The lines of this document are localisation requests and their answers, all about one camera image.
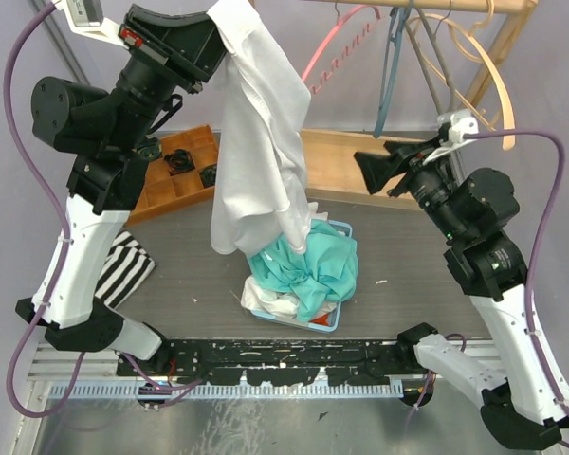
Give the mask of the grey metal hanger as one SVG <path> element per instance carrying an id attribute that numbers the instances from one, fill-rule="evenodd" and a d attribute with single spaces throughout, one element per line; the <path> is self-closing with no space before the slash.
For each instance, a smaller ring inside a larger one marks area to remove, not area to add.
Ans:
<path id="1" fill-rule="evenodd" d="M 443 115 L 447 112 L 452 112 L 453 108 L 455 107 L 456 87 L 451 77 L 446 59 L 443 55 L 440 45 L 437 42 L 436 30 L 432 28 L 431 25 L 429 24 L 427 14 L 423 11 L 423 9 L 417 7 L 414 1 L 408 2 L 408 8 L 409 8 L 409 12 L 407 13 L 408 18 L 404 20 L 403 27 L 406 32 L 409 43 L 412 46 L 414 56 L 418 62 L 421 74 L 428 88 L 434 108 L 438 115 Z M 435 66 L 434 63 L 422 51 L 421 45 L 419 44 L 419 41 L 417 39 L 417 32 L 414 31 L 411 27 L 411 19 L 412 19 L 411 13 L 414 11 L 416 12 L 415 19 L 419 20 L 420 26 L 423 28 L 428 38 L 428 41 L 431 45 L 431 49 L 434 54 L 434 57 L 436 58 L 438 66 Z M 449 90 L 448 105 L 445 105 L 440 100 L 435 83 L 432 80 L 431 75 L 442 76 L 442 83 Z"/>

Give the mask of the pink hanger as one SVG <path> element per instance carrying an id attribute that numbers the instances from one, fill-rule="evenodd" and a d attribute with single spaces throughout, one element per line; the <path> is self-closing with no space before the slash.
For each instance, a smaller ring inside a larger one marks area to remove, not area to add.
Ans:
<path id="1" fill-rule="evenodd" d="M 366 14 L 366 18 L 357 32 L 343 39 L 342 33 L 347 26 L 363 14 Z M 338 15 L 336 23 L 322 39 L 301 75 L 312 96 L 321 92 L 325 84 L 355 55 L 384 19 L 385 13 L 381 8 L 371 5 L 357 5 Z"/>

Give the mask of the grey blue hanger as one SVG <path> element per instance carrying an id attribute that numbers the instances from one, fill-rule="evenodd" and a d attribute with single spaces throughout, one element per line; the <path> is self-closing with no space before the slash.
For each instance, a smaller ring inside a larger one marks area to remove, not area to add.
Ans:
<path id="1" fill-rule="evenodd" d="M 380 93 L 378 97 L 377 117 L 373 130 L 374 138 L 378 138 L 382 135 L 388 117 L 395 88 L 403 32 L 413 6 L 414 1 L 409 1 L 405 7 L 392 7 L 390 11 L 388 36 L 384 51 Z"/>

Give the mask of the beige wooden hanger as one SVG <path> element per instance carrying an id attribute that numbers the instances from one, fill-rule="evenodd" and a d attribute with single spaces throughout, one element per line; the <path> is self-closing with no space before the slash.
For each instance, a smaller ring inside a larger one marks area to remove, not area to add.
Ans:
<path id="1" fill-rule="evenodd" d="M 517 8 L 508 13 L 508 18 L 500 28 L 489 51 L 486 51 L 475 38 L 475 31 L 479 28 L 488 27 L 493 16 L 504 11 L 504 6 L 507 5 L 507 2 L 486 0 L 481 1 L 479 4 L 481 10 L 486 13 L 486 17 L 474 23 L 469 28 L 460 26 L 447 16 L 431 13 L 426 14 L 429 21 L 433 19 L 436 20 L 439 25 L 445 24 L 449 30 L 452 43 L 456 46 L 461 55 L 481 66 L 479 73 L 475 77 L 466 95 L 462 95 L 461 92 L 456 89 L 455 107 L 456 103 L 460 102 L 462 106 L 469 109 L 474 116 L 483 123 L 489 132 L 493 132 L 498 123 L 501 123 L 504 129 L 512 130 L 515 128 L 513 106 L 498 65 L 504 61 L 510 48 L 516 42 L 518 35 L 522 31 L 536 3 L 533 1 L 522 1 Z M 415 16 L 411 19 L 411 27 L 417 32 L 422 27 L 420 26 L 419 20 L 415 19 Z M 445 105 L 448 105 L 449 90 L 442 83 L 442 76 L 431 75 L 431 77 L 435 83 L 440 100 Z M 496 113 L 492 120 L 487 120 L 485 115 L 478 110 L 478 104 L 490 84 L 494 85 L 499 97 L 500 111 Z"/>

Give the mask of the orange t shirt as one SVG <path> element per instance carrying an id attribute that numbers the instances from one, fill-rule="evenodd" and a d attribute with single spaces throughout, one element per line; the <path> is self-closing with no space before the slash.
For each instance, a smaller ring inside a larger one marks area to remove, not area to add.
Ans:
<path id="1" fill-rule="evenodd" d="M 323 314 L 317 318 L 313 318 L 310 320 L 310 322 L 312 324 L 316 324 L 316 325 L 320 325 L 320 326 L 324 326 L 324 327 L 331 327 L 333 325 L 333 318 L 334 318 L 334 313 L 330 312 L 330 313 Z"/>

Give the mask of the white t shirt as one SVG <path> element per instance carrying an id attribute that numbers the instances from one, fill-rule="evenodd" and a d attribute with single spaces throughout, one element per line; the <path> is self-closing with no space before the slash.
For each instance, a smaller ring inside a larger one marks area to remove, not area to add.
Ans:
<path id="1" fill-rule="evenodd" d="M 312 218 L 327 221 L 328 213 L 319 212 L 318 202 L 310 202 L 309 208 Z M 250 311 L 261 311 L 285 319 L 296 319 L 301 308 L 301 301 L 295 294 L 266 290 L 260 287 L 252 275 L 245 280 L 240 302 L 241 306 Z M 312 319 L 333 312 L 337 305 L 324 302 Z"/>

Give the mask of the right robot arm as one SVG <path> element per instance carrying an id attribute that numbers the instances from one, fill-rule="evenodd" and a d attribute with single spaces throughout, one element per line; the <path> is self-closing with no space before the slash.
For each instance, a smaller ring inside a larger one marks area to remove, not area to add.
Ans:
<path id="1" fill-rule="evenodd" d="M 407 373 L 441 375 L 480 411 L 500 445 L 544 450 L 562 444 L 569 428 L 569 384 L 535 307 L 537 261 L 505 233 L 520 209 L 513 184 L 491 168 L 455 184 L 442 167 L 450 152 L 479 139 L 466 133 L 396 143 L 388 155 L 357 152 L 354 159 L 369 193 L 394 180 L 389 194 L 409 194 L 445 236 L 447 268 L 485 323 L 503 368 L 492 371 L 426 323 L 399 336 L 398 365 Z"/>

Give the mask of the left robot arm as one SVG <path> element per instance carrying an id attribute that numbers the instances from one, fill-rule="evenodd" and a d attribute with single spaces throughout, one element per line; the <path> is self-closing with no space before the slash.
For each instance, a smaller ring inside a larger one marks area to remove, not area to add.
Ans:
<path id="1" fill-rule="evenodd" d="M 160 375 L 171 364 L 163 335 L 101 303 L 95 292 L 144 186 L 148 163 L 138 154 L 139 143 L 176 112 L 175 89 L 200 92 L 226 50 L 205 12 L 170 16 L 134 5 L 113 35 L 130 55 L 113 90 L 45 77 L 32 91 L 33 134 L 75 161 L 49 268 L 36 293 L 15 310 L 43 325 L 59 351 L 111 349 Z"/>

